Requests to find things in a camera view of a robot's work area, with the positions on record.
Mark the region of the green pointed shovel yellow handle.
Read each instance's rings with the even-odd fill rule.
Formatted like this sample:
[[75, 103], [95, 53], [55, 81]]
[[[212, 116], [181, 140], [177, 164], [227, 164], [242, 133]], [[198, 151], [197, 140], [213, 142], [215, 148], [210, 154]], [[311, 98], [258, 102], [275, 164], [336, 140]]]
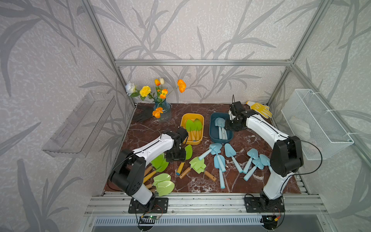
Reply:
[[186, 125], [186, 130], [188, 132], [189, 140], [195, 141], [196, 138], [195, 138], [195, 133], [194, 133], [195, 131], [194, 121], [188, 119], [185, 125]]

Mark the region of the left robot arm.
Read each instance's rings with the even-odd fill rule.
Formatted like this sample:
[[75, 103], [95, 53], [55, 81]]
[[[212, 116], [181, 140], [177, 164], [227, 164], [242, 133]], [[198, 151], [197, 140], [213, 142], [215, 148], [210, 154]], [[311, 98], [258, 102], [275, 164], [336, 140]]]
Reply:
[[187, 138], [186, 129], [179, 127], [177, 131], [166, 131], [141, 148], [122, 150], [108, 182], [143, 206], [153, 204], [155, 195], [144, 185], [146, 166], [161, 154], [164, 154], [166, 162], [185, 161], [186, 151], [182, 143]]

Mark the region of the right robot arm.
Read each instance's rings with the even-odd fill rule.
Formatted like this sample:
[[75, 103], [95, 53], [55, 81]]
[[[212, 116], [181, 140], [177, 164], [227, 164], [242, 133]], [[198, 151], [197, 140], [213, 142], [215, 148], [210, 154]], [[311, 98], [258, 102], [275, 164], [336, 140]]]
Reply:
[[229, 116], [225, 125], [227, 130], [250, 129], [272, 148], [270, 158], [272, 172], [260, 197], [268, 201], [280, 198], [289, 179], [303, 166], [300, 139], [277, 130], [254, 110], [245, 109], [239, 101], [230, 104]]

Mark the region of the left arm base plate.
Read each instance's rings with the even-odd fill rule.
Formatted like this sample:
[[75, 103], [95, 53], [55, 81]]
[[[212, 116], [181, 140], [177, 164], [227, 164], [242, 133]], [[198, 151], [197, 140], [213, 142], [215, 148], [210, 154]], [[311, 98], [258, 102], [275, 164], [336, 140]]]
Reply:
[[147, 204], [143, 205], [134, 198], [131, 199], [128, 213], [129, 214], [149, 214], [149, 213], [167, 213], [169, 206], [169, 198], [155, 197]]

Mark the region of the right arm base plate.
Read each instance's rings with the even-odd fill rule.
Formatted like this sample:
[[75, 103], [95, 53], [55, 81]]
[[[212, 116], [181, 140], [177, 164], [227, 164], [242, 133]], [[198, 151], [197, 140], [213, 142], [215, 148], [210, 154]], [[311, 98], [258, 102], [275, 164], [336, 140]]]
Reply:
[[265, 195], [255, 197], [247, 193], [244, 198], [244, 206], [247, 213], [285, 213], [284, 199], [280, 196], [270, 200]]

